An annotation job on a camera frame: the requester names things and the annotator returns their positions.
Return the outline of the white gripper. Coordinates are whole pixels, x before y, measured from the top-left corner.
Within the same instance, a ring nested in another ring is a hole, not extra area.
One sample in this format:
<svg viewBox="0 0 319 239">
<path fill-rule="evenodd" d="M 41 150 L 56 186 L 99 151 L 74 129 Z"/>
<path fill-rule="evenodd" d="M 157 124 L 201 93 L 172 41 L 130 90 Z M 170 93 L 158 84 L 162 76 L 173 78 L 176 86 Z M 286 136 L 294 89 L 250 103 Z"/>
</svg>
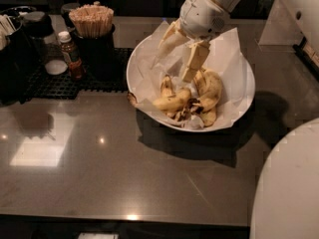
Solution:
<svg viewBox="0 0 319 239">
<path fill-rule="evenodd" d="M 211 0 L 185 0 L 180 8 L 179 19 L 173 21 L 163 34 L 152 68 L 176 47 L 191 39 L 214 39 L 230 29 L 230 19 Z M 197 41 L 184 47 L 181 78 L 190 83 L 209 55 L 210 44 Z"/>
</svg>

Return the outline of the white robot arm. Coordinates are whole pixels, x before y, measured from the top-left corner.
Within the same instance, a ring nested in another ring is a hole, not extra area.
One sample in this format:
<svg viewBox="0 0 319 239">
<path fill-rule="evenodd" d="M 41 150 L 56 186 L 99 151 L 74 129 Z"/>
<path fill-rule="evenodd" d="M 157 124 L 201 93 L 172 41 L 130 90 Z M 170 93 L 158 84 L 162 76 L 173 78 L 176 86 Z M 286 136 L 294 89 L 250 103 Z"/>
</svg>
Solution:
<svg viewBox="0 0 319 239">
<path fill-rule="evenodd" d="M 241 0 L 185 0 L 179 18 L 163 34 L 158 56 L 194 40 L 185 70 L 202 66 L 209 41 L 231 26 Z M 310 46 L 319 50 L 319 0 L 281 0 Z M 284 136 L 261 171 L 249 239 L 319 239 L 319 119 Z"/>
</svg>

